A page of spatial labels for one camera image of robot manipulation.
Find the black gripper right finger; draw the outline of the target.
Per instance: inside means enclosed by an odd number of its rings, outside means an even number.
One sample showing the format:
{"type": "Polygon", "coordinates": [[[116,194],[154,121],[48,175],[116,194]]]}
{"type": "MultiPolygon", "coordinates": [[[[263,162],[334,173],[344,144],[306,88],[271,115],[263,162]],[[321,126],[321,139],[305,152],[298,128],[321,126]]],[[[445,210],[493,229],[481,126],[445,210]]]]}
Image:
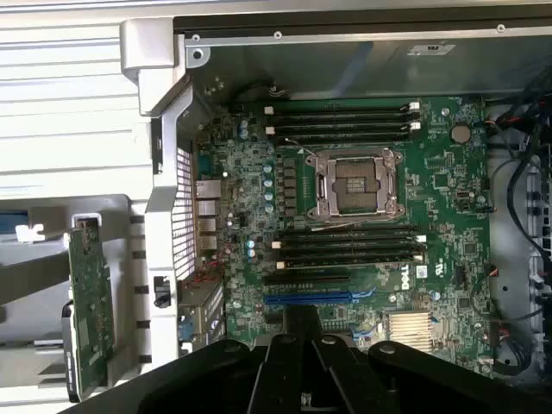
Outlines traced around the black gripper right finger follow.
{"type": "Polygon", "coordinates": [[[549,413],[551,403],[399,342],[366,353],[302,308],[304,392],[331,413],[549,413]]]}

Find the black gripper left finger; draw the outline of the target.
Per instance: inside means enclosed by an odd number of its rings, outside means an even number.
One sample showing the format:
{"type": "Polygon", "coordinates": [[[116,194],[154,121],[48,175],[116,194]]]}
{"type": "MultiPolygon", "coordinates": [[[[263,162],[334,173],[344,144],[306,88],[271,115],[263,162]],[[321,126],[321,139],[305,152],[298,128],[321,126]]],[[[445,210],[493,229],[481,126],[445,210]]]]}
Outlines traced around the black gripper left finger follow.
{"type": "Polygon", "coordinates": [[[69,408],[71,413],[299,413],[303,308],[253,348],[221,340],[69,408]]]}

